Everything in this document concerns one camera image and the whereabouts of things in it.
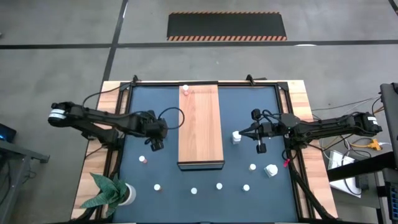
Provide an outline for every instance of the orange striped border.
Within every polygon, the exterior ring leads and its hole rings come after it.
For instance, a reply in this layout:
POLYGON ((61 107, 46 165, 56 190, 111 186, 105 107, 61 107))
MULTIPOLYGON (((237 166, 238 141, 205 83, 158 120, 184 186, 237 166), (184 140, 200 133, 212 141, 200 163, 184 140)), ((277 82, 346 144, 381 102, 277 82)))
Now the orange striped border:
POLYGON ((171 36, 168 41, 286 41, 286 36, 171 36))
POLYGON ((280 14, 278 11, 193 11, 193 12, 171 12, 172 14, 280 14))

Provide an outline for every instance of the potted plant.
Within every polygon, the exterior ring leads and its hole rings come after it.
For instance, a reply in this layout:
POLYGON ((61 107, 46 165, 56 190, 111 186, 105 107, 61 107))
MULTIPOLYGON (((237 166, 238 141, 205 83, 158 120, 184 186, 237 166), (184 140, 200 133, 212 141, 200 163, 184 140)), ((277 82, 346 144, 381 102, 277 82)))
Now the potted plant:
POLYGON ((103 175, 90 173, 95 184, 101 189, 101 193, 81 205, 81 208, 91 208, 98 205, 108 204, 106 216, 109 217, 118 205, 129 205, 136 198, 136 190, 133 186, 119 180, 115 175, 111 180, 103 175))

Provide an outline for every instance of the white plant pot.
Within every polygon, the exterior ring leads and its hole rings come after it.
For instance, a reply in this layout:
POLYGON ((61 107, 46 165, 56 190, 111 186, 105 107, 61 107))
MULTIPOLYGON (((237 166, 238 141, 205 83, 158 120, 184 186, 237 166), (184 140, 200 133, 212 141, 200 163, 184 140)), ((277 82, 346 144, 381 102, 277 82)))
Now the white plant pot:
POLYGON ((127 183, 126 183, 126 186, 127 186, 127 190, 130 192, 129 197, 127 198, 127 200, 120 203, 119 206, 129 205, 136 199, 136 196, 137 196, 136 189, 127 183))

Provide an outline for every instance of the wooden plank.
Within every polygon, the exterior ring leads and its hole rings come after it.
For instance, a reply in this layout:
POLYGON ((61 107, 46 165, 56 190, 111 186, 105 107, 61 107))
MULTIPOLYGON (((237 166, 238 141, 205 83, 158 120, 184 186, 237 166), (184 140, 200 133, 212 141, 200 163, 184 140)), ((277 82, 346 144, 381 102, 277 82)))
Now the wooden plank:
MULTIPOLYGON (((160 81, 141 81, 142 83, 160 83, 160 81)), ((175 83, 175 82, 189 82, 189 81, 161 81, 162 83, 175 83)), ((222 82, 236 82, 236 83, 249 83, 248 81, 219 81, 222 82)), ((294 114, 304 121, 312 121, 312 112, 310 108, 310 103, 308 102, 307 92, 305 90, 305 85, 303 80, 256 80, 256 82, 287 82, 289 84, 290 99, 292 102, 294 114)), ((110 90, 119 86, 121 81, 108 81, 104 82, 103 91, 110 90)), ((118 98, 118 91, 112 91, 110 93, 101 94, 99 98, 98 109, 112 112, 116 107, 116 101, 118 98)), ((317 141, 312 142, 314 145, 318 145, 317 141)), ((93 151, 98 148, 98 143, 93 144, 93 142, 88 145, 88 152, 93 151)), ((78 187, 78 193, 75 199, 75 205, 73 207, 73 212, 71 218, 77 218, 80 214, 84 212, 84 209, 80 209, 79 206, 83 203, 86 198, 92 198, 98 193, 96 185, 93 185, 92 178, 89 174, 90 171, 102 173, 106 153, 98 153, 94 158, 86 160, 83 166, 82 175, 80 177, 80 183, 78 187)), ((337 211, 333 196, 331 194, 331 189, 329 186, 328 176, 326 173, 326 168, 323 163, 322 153, 315 148, 308 147, 303 150, 303 159, 305 164, 305 170, 307 172, 307 178, 311 191, 314 193, 316 198, 320 203, 326 208, 326 210, 337 217, 337 211)), ((307 204, 305 201, 305 196, 301 189, 299 189, 300 202, 304 214, 308 215, 306 209, 307 204)))
POLYGON ((178 161, 222 161, 220 104, 217 85, 190 86, 179 93, 180 109, 185 122, 178 131, 178 161))

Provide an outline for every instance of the wooden table frame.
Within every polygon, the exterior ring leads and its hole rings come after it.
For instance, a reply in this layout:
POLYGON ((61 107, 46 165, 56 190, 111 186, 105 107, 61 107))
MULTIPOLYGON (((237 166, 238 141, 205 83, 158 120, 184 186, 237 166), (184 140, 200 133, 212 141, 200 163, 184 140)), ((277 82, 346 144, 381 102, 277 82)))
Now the wooden table frame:
MULTIPOLYGON (((110 113, 127 113, 130 107, 131 88, 129 85, 120 81, 104 82, 102 91, 109 91, 113 88, 121 86, 121 89, 116 89, 107 93, 103 93, 99 96, 98 110, 107 111, 110 113)), ((250 86, 249 81, 138 81, 139 86, 165 86, 165 85, 184 85, 184 84, 216 84, 219 86, 236 85, 236 86, 250 86)), ((275 85, 276 89, 279 87, 277 97, 280 102, 279 109, 284 113, 294 112, 301 120, 313 121, 310 104, 308 102, 307 93, 305 91, 305 85, 302 80, 259 80, 256 81, 259 86, 265 86, 272 84, 275 85)), ((90 153, 100 147, 98 141, 90 141, 87 147, 86 153, 90 153)), ((79 217, 85 209, 80 208, 80 205, 89 198, 94 197, 99 189, 95 185, 93 179, 90 176, 90 172, 97 174, 109 175, 115 167, 117 162, 121 161, 121 155, 117 151, 108 151, 107 149, 101 149, 95 154, 91 155, 83 164, 82 173, 80 176, 80 183, 77 189, 75 203, 72 210, 71 218, 79 217)), ((326 168, 323 163, 322 152, 313 147, 308 147, 302 152, 299 151, 297 158, 294 160, 296 169, 302 175, 304 181, 309 185, 310 190, 319 202, 325 207, 325 209, 334 217, 337 217, 337 211, 331 189, 329 186, 328 176, 326 168)), ((293 182, 294 195, 297 195, 296 209, 298 216, 303 218, 320 218, 317 212, 314 212, 313 208, 308 204, 307 199, 304 196, 301 188, 293 182)), ((104 216, 106 209, 99 210, 97 214, 91 218, 101 218, 104 216)))

